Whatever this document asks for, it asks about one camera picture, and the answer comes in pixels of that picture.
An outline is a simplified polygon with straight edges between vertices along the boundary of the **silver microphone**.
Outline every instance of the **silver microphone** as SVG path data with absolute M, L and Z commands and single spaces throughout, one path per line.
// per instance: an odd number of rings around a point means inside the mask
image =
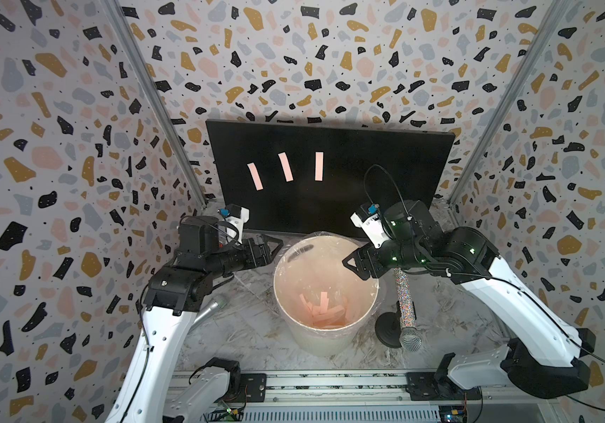
M 422 346 L 422 338 L 415 329 L 415 309 L 413 308 L 413 299 L 410 297 L 408 276 L 397 267 L 394 269 L 394 278 L 396 279 L 396 291 L 399 293 L 399 308 L 401 311 L 399 342 L 407 351 L 417 351 Z
M 202 324 L 204 320 L 213 317 L 215 313 L 218 313 L 226 305 L 227 299 L 224 296 L 220 294 L 215 295 L 211 302 L 204 306 L 203 309 L 199 310 L 199 312 L 197 313 L 197 317 L 194 318 L 192 326 L 189 327 L 189 332 L 196 329 L 196 327 Z

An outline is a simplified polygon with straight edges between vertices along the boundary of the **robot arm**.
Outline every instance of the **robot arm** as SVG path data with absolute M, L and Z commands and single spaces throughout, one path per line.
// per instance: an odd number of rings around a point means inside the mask
M 456 385 L 468 389 L 508 378 L 540 398 L 587 388 L 589 368 L 579 358 L 584 350 L 593 352 L 594 335 L 568 325 L 544 306 L 479 231 L 458 227 L 443 232 L 425 204 L 412 200 L 383 213 L 374 204 L 364 204 L 352 221 L 371 240 L 343 260 L 356 275 L 366 280 L 395 267 L 423 267 L 475 295 L 517 334 L 493 354 L 450 358 L 448 377 Z M 499 375 L 489 380 L 487 365 L 492 361 Z
M 177 421 L 199 421 L 210 404 L 225 393 L 230 397 L 238 394 L 238 363 L 213 359 L 185 392 L 165 403 L 180 348 L 204 297 L 212 292 L 213 279 L 266 266 L 283 246 L 282 240 L 266 235 L 260 235 L 260 243 L 241 239 L 247 208 L 230 205 L 221 214 L 224 221 L 213 216 L 180 220 L 177 255 L 150 278 L 144 305 L 137 305 L 146 309 L 143 331 L 107 423 L 160 422 L 162 415 Z M 223 245 L 221 232 L 227 235 Z M 277 247 L 270 250 L 269 242 Z

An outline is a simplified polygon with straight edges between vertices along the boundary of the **microphone grille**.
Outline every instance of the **microphone grille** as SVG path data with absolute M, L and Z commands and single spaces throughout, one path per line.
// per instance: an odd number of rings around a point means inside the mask
M 216 302 L 216 305 L 218 306 L 219 309 L 222 309 L 224 306 L 227 305 L 227 299 L 222 294 L 215 295 L 213 297 L 213 301 Z
M 402 328 L 399 341 L 407 351 L 417 351 L 422 346 L 422 338 L 419 337 L 414 327 Z

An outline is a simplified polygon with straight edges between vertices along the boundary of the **black screen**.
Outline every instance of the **black screen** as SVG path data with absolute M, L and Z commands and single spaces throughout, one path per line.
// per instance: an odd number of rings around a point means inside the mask
M 376 163 L 386 168 L 405 200 L 431 205 L 455 135 L 427 131 L 371 131 L 206 121 L 226 204 L 250 209 L 249 232 L 308 234 L 328 231 L 365 238 L 350 216 L 368 202 L 363 175 Z M 286 182 L 278 154 L 288 157 L 293 181 Z M 323 181 L 315 181 L 316 152 L 323 152 Z M 257 191 L 248 164 L 257 167 Z M 399 200 L 378 169 L 367 191 L 384 209 Z

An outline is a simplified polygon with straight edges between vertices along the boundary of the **terrazzo patterned wall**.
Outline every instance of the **terrazzo patterned wall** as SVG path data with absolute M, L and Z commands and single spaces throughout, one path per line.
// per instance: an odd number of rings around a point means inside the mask
M 573 2 L 455 209 L 605 358 L 605 2 Z M 580 399 L 605 408 L 605 365 Z M 573 422 L 605 413 L 569 400 Z
M 208 198 L 207 118 L 452 131 L 447 197 L 550 4 L 121 1 Z
M 0 0 L 0 422 L 103 421 L 195 207 L 94 2 Z

